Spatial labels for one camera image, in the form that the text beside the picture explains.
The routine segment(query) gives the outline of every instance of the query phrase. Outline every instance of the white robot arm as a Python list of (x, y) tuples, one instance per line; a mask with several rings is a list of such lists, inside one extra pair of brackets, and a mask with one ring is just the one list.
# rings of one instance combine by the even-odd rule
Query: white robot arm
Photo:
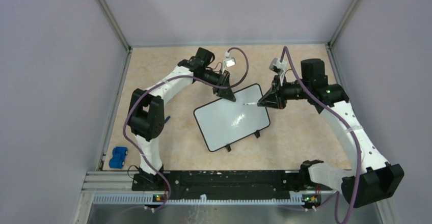
[[(172, 81), (167, 81), (169, 78), (179, 75), (193, 76), (194, 73), (186, 67), (177, 66), (167, 77), (158, 82), (158, 84), (162, 82), (165, 84), (153, 90), (150, 92), (150, 94), (154, 97), (160, 96), (164, 101), (164, 105), (166, 105), (168, 101), (170, 101), (178, 92), (180, 92), (180, 90), (192, 84), (193, 82), (192, 78), (179, 78)], [(140, 146), (150, 164), (156, 169), (162, 168), (162, 161), (160, 160), (159, 156), (159, 137), (153, 138), (149, 142), (139, 134), (136, 134), (135, 138), (137, 140), (138, 146)], [(149, 167), (142, 157), (140, 158), (140, 168), (147, 173), (155, 175), (156, 172)]]
[[(376, 149), (370, 141), (363, 127), (357, 120), (350, 102), (340, 101), (334, 103), (332, 110), (341, 115), (351, 126), (352, 131), (357, 136), (361, 149), (361, 174), (366, 173), (368, 168), (381, 169), (386, 167), (388, 160)], [(353, 137), (350, 134), (351, 130), (343, 125), (343, 123), (332, 113), (323, 110), (320, 115), (328, 122), (333, 132), (337, 136), (351, 164), (351, 169), (357, 167), (357, 150)], [(323, 184), (334, 190), (342, 192), (342, 178), (352, 177), (355, 172), (353, 170), (343, 170), (331, 166), (325, 162), (314, 164), (309, 168), (309, 175), (312, 182)]]
[(325, 75), (324, 62), (319, 59), (301, 61), (302, 83), (322, 104), (330, 107), (350, 126), (349, 129), (334, 114), (317, 104), (303, 89), (299, 82), (287, 82), (285, 78), (287, 63), (274, 59), (270, 69), (275, 71), (272, 86), (258, 101), (258, 106), (284, 109), (287, 100), (306, 99), (315, 106), (318, 113), (328, 122), (340, 141), (353, 170), (333, 167), (320, 160), (305, 161), (301, 174), (306, 184), (322, 184), (341, 193), (350, 202), (357, 168), (357, 148), (351, 132), (354, 132), (361, 150), (361, 167), (358, 193), (354, 207), (358, 208), (391, 197), (398, 187), (404, 172), (399, 164), (391, 165), (370, 141), (354, 114), (349, 98), (343, 88), (329, 85)]
[[(235, 62), (234, 58), (226, 58), (226, 61)], [(168, 76), (156, 85), (147, 88), (146, 91), (150, 91), (149, 94), (140, 101), (132, 112), (127, 124), (135, 135), (145, 158), (156, 170), (159, 171), (163, 165), (159, 156), (158, 136), (164, 128), (164, 106), (179, 91), (194, 82), (192, 77), (212, 85), (226, 87), (226, 89), (213, 88), (213, 93), (219, 97), (235, 101), (234, 93), (229, 84), (229, 72), (226, 70), (214, 72), (207, 68), (213, 60), (214, 54), (212, 52), (199, 48), (195, 56), (189, 60), (181, 61)], [(129, 110), (144, 92), (141, 89), (136, 89), (133, 92)], [(143, 107), (147, 106), (149, 106), (148, 111), (144, 111)], [(156, 175), (156, 171), (144, 161), (143, 157), (141, 157), (140, 169), (150, 178)]]

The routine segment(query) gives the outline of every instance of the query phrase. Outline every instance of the black motor joint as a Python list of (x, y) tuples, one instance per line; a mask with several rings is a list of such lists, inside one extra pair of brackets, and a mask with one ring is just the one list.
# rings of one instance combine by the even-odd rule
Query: black motor joint
[[(145, 92), (135, 89), (130, 99), (129, 111)], [(144, 107), (149, 107), (148, 111), (144, 111)], [(139, 135), (148, 142), (158, 137), (165, 125), (164, 100), (151, 94), (145, 96), (132, 112), (127, 125), (134, 135)]]
[[(324, 61), (308, 59), (301, 61), (302, 82), (306, 88), (327, 106), (334, 106), (335, 102), (349, 100), (347, 94), (339, 84), (329, 85), (325, 73)], [(284, 109), (287, 100), (307, 99), (320, 113), (323, 108), (310, 98), (302, 89), (298, 81), (287, 82), (284, 77), (281, 84), (278, 75), (275, 75), (270, 89), (258, 101), (258, 106)]]
[(226, 89), (213, 88), (213, 94), (235, 102), (236, 99), (229, 82), (230, 73), (228, 71), (214, 72), (213, 70), (208, 69), (208, 65), (213, 61), (214, 54), (209, 50), (200, 47), (195, 56), (191, 57), (189, 60), (180, 61), (178, 66), (188, 68), (194, 73), (194, 77), (200, 78), (210, 84), (227, 87)]

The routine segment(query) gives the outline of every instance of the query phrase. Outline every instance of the beige tiled floor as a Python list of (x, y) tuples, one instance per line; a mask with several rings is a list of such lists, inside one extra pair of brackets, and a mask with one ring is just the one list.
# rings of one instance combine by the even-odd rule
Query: beige tiled floor
[[(212, 51), (216, 62), (223, 58), (228, 46), (203, 46)], [(280, 57), (282, 45), (240, 46), (248, 55), (250, 68), (248, 77), (236, 87), (240, 90), (253, 83), (261, 85), (265, 93), (275, 75), (268, 69), (271, 60)], [(177, 63), (193, 56), (198, 47), (152, 47), (134, 48), (127, 71), (120, 104), (115, 118), (113, 133), (107, 152), (104, 170), (110, 170), (108, 160), (115, 146), (126, 146), (127, 169), (131, 164), (139, 165), (138, 151), (122, 135), (122, 126), (127, 115), (130, 96), (136, 88), (145, 89), (169, 74)], [(329, 58), (323, 44), (288, 45), (294, 65), (300, 73), (300, 61), (320, 58), (326, 64), (329, 83), (335, 83)], [(231, 83), (241, 78), (245, 61), (241, 53), (233, 50), (237, 64), (230, 67)], [(287, 80), (294, 77), (288, 71)], [(178, 93), (165, 107), (170, 121), (160, 138), (160, 157), (166, 170), (290, 170), (298, 169), (304, 160), (321, 159), (341, 168), (349, 168), (349, 161), (331, 128), (306, 101), (288, 101), (284, 110), (268, 109), (271, 120), (269, 128), (261, 137), (249, 136), (236, 143), (231, 152), (225, 149), (209, 152), (193, 116), (196, 107), (217, 99), (210, 87), (199, 82)], [(134, 138), (127, 128), (127, 133)]]

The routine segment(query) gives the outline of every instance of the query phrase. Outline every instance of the lavender wall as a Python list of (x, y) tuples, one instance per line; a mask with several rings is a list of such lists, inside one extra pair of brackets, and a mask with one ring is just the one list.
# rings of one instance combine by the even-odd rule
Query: lavender wall
[(106, 0), (132, 46), (327, 42), (351, 0)]
[(95, 0), (0, 0), (0, 223), (70, 223), (125, 50)]
[(403, 223), (429, 223), (432, 195), (432, 0), (362, 0), (335, 47), (359, 121), (400, 163)]

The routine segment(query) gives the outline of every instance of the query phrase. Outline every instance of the metal frame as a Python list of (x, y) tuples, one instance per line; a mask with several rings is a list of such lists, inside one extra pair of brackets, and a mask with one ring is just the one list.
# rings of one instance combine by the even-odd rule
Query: metal frame
[(187, 43), (187, 44), (150, 44), (150, 45), (134, 45), (133, 47), (194, 47), (194, 46), (238, 46), (238, 45), (291, 45), (291, 44), (323, 44), (326, 41), (290, 41), (290, 42), (200, 42), (200, 43)]
[[(117, 38), (122, 43), (123, 47), (127, 50), (127, 56), (125, 60), (125, 64), (122, 71), (122, 76), (119, 82), (118, 90), (116, 93), (116, 98), (113, 103), (113, 109), (111, 111), (109, 122), (107, 123), (107, 129), (104, 137), (104, 145), (103, 145), (103, 151), (101, 155), (101, 160), (104, 160), (104, 154), (106, 153), (110, 138), (111, 138), (111, 132), (114, 125), (114, 119), (115, 114), (118, 109), (119, 101), (120, 101), (120, 95), (123, 89), (124, 81), (126, 78), (127, 69), (129, 66), (131, 54), (132, 54), (132, 48), (128, 44), (125, 36), (123, 35), (123, 32), (121, 31), (119, 25), (117, 24), (117, 21), (115, 20), (112, 12), (110, 11), (107, 3), (105, 0), (96, 0), (99, 3), (99, 6), (101, 8), (101, 11), (105, 15), (107, 21), (109, 22), (111, 28), (115, 32)], [(340, 73), (338, 61), (334, 55), (333, 47), (335, 43), (338, 41), (341, 33), (344, 30), (344, 27), (349, 22), (350, 17), (355, 12), (360, 0), (353, 0), (347, 9), (347, 12), (345, 13), (344, 17), (340, 21), (336, 31), (334, 32), (331, 40), (326, 44), (326, 50), (327, 54), (330, 59), (330, 63), (333, 69), (333, 73), (335, 75), (336, 81), (344, 86), (344, 80)], [(131, 194), (133, 193), (131, 191), (132, 186), (132, 179), (128, 176), (127, 172), (125, 171), (95, 171), (95, 172), (87, 172), (87, 175), (85, 177), (81, 195), (79, 198), (79, 203), (76, 209), (75, 213), (75, 219), (73, 223), (87, 223), (91, 206), (93, 204), (93, 200), (95, 198), (95, 195), (97, 194), (110, 194), (110, 193), (124, 193), (124, 194)], [(311, 194), (314, 191), (301, 191), (301, 194)], [(322, 193), (331, 194), (332, 191), (323, 191)], [(397, 211), (394, 207), (394, 203), (392, 199), (386, 199), (383, 201), (379, 201), (377, 203), (374, 203), (377, 206), (377, 209), (379, 211), (379, 215), (381, 216), (381, 221), (383, 224), (390, 224), (390, 223), (400, 223), (399, 216), (397, 215)]]
[(110, 24), (111, 28), (113, 29), (114, 33), (116, 34), (119, 41), (122, 43), (123, 47), (130, 51), (131, 47), (129, 43), (127, 42), (122, 30), (120, 29), (119, 24), (117, 23), (116, 19), (114, 18), (114, 15), (112, 14), (110, 8), (106, 4), (105, 0), (96, 0), (99, 4), (99, 7), (103, 14), (105, 15), (106, 20)]
[[(96, 193), (93, 204), (95, 205), (154, 205), (160, 206), (162, 202), (153, 199), (154, 193), (128, 192), (128, 193)], [(303, 194), (290, 192), (289, 199), (283, 200), (208, 200), (205, 194), (199, 199), (192, 200), (168, 200), (167, 205), (304, 205)]]
[(103, 161), (105, 161), (106, 151), (108, 150), (108, 145), (110, 144), (111, 133), (113, 132), (114, 121), (116, 119), (117, 109), (119, 108), (120, 97), (121, 97), (121, 93), (123, 91), (124, 82), (126, 80), (127, 69), (129, 68), (129, 63), (130, 63), (130, 59), (132, 57), (132, 52), (133, 52), (133, 49), (130, 49), (126, 54), (126, 59), (124, 62), (122, 75), (120, 77), (119, 85), (117, 87), (116, 96), (113, 100), (113, 105), (112, 105), (113, 109), (111, 110), (110, 116), (107, 119), (108, 124), (105, 128), (105, 136), (103, 138), (103, 147), (102, 147), (101, 154), (100, 154), (100, 157), (98, 159), (97, 165), (95, 167), (95, 170), (102, 168), (102, 163), (103, 163)]
[(338, 41), (338, 39), (340, 37), (340, 34), (344, 30), (346, 24), (349, 22), (351, 16), (356, 11), (356, 9), (357, 9), (360, 1), (361, 0), (352, 0), (351, 1), (351, 4), (349, 5), (348, 9), (346, 10), (345, 14), (343, 15), (342, 20), (338, 24), (338, 27), (336, 28), (336, 31), (334, 32), (332, 38), (330, 39), (330, 41), (328, 43), (328, 45), (330, 47), (333, 47), (336, 44), (336, 42)]

